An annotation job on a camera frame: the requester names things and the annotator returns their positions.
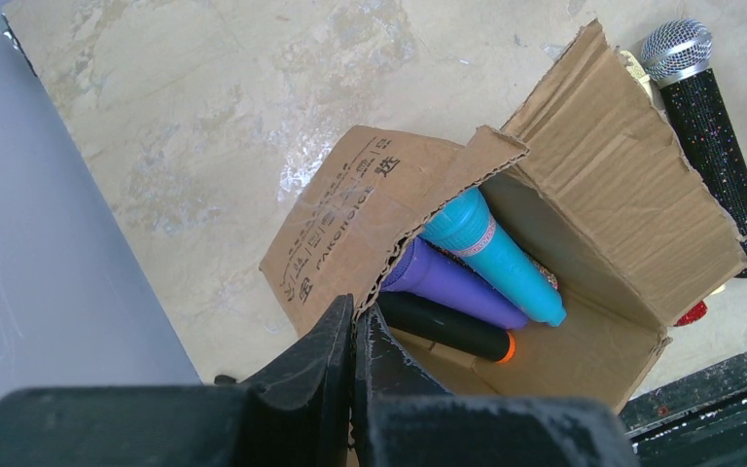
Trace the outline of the brown cardboard box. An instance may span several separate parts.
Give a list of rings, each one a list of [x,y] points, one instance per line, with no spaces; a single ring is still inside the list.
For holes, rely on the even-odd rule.
[[[556,276],[567,316],[519,332],[505,364],[400,341],[455,393],[581,396],[619,411],[668,345],[668,329],[747,264],[735,223],[592,21],[500,129],[481,126],[465,145],[351,128],[261,272],[305,334],[337,296],[371,305],[407,243],[473,187]]]

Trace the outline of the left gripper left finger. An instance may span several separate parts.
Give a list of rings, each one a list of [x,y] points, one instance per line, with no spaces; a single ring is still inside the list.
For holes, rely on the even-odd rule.
[[[352,305],[239,383],[40,387],[0,400],[0,466],[339,466]]]

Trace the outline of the teal microphone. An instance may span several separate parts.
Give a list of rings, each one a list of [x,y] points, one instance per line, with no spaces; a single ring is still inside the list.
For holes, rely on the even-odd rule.
[[[480,189],[449,201],[420,236],[461,259],[531,320],[557,327],[561,296],[492,215]]]

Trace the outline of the multicolour glitter microphone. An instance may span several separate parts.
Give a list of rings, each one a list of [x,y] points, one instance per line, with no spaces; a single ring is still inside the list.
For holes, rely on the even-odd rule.
[[[537,260],[535,260],[527,252],[525,252],[524,255],[532,263],[532,265],[537,268],[537,270],[548,281],[548,283],[555,290],[557,290],[558,289],[558,281],[557,281],[556,276],[549,269],[547,269],[545,266],[543,266],[541,263],[539,263]]]

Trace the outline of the black orange-tipped microphone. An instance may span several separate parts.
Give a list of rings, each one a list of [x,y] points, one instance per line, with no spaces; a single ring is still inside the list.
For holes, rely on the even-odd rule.
[[[376,300],[386,323],[400,331],[502,364],[516,353],[510,331],[410,293],[383,293]]]

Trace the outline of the red glitter microphone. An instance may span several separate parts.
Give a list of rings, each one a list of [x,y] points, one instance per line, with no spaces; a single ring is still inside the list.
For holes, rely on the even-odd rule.
[[[708,306],[704,301],[700,301],[694,305],[687,313],[681,316],[676,323],[675,327],[684,327],[693,324],[694,322],[702,319],[708,312]]]

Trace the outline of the purple microphone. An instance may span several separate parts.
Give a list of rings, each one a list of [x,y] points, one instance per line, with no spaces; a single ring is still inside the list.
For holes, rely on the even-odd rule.
[[[478,274],[421,238],[408,245],[380,290],[412,293],[506,330],[521,329],[529,322],[527,315]]]

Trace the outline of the black glitter microphone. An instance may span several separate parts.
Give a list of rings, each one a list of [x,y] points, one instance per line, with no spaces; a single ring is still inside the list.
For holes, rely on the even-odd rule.
[[[747,165],[709,60],[712,34],[675,19],[652,31],[640,57],[690,165],[735,222],[747,257]],[[737,275],[747,278],[747,267]]]

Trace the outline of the cream microphone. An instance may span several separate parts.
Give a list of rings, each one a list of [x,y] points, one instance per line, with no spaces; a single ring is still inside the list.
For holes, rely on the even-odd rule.
[[[618,54],[629,75],[642,87],[649,98],[653,100],[654,93],[651,85],[651,77],[644,70],[636,56],[628,50],[618,50]]]

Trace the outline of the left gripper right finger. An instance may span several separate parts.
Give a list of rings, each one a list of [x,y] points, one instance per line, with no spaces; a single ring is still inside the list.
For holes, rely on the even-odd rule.
[[[610,409],[583,398],[459,396],[388,330],[357,320],[353,436],[363,466],[635,466]]]

